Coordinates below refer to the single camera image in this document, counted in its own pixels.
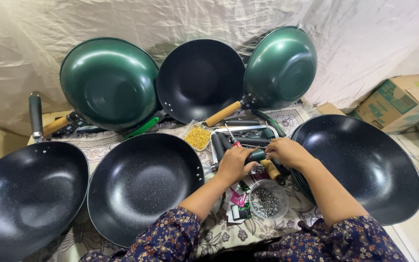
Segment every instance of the cardboard box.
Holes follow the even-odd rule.
[[[383,81],[351,116],[386,133],[399,133],[414,126],[419,122],[419,74]]]
[[[323,115],[334,114],[345,116],[345,114],[341,110],[339,110],[334,104],[331,104],[329,102],[322,104],[317,108],[321,113],[323,113]]]

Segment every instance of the wooden handle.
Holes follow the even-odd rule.
[[[266,170],[266,173],[268,173],[269,177],[276,181],[276,179],[281,175],[281,172],[277,170],[275,165],[271,162],[271,160],[261,160],[260,163],[263,165],[263,167]]]
[[[224,108],[223,110],[219,111],[218,113],[210,116],[206,121],[206,125],[207,126],[213,126],[215,125],[217,122],[223,120],[224,118],[226,118],[227,116],[229,116],[230,114],[234,113],[235,111],[239,110],[242,107],[242,105],[240,104],[239,101],[234,102],[233,104],[228,105],[226,108]]]
[[[65,127],[66,125],[70,124],[70,121],[67,120],[66,116],[63,116],[59,119],[56,119],[55,121],[45,125],[43,127],[43,135],[47,136],[49,134],[52,134],[54,132],[56,132],[57,130]]]

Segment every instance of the wrinkled white fabric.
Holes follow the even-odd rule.
[[[213,38],[243,53],[262,33],[299,23],[318,53],[314,104],[354,107],[419,52],[419,0],[0,0],[0,126],[30,134],[35,90],[44,112],[69,109],[59,69],[83,40],[122,38],[160,64],[185,41]]]

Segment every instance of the person's left hand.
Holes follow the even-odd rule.
[[[250,162],[244,165],[245,160],[253,151],[254,149],[237,146],[226,151],[219,163],[219,169],[215,178],[222,180],[227,187],[241,181],[258,164],[257,162]]]

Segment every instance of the floral sleeve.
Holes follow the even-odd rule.
[[[110,256],[90,251],[80,261],[191,261],[196,256],[200,227],[201,221],[194,213],[178,207],[161,215],[129,249],[121,249]]]
[[[328,227],[323,219],[255,253],[259,260],[283,261],[407,261],[386,231],[370,216],[350,218]]]

